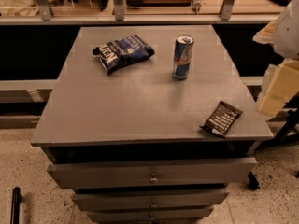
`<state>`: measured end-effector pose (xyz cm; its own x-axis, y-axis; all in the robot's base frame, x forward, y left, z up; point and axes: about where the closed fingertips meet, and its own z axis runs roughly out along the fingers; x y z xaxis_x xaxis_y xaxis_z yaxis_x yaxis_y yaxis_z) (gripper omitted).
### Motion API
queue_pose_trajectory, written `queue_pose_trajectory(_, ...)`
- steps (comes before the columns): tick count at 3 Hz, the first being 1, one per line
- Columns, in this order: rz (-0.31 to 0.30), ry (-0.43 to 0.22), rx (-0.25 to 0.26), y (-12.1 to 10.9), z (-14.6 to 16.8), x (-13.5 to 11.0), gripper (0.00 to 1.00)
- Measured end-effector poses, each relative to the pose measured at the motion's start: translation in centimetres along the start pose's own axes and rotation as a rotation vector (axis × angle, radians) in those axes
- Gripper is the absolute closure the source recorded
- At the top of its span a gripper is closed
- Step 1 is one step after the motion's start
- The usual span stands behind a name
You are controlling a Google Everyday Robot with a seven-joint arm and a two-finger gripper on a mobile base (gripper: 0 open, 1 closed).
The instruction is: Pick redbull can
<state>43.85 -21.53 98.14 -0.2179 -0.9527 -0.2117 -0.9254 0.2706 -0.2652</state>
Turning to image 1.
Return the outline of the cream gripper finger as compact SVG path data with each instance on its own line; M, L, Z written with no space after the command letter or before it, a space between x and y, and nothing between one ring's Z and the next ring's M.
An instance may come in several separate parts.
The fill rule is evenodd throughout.
M276 25L276 20L270 21L262 30L254 35L253 41L263 45L272 45L274 41L274 32L276 29Z
M285 59L266 69L256 110L266 116L275 116L299 92L299 61Z

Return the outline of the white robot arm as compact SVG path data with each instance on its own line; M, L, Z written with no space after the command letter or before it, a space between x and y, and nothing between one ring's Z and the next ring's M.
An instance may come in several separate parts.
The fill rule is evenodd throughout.
M273 118L299 92L299 0L291 0L253 40L271 45L283 57L278 66L268 66L256 105L259 113Z

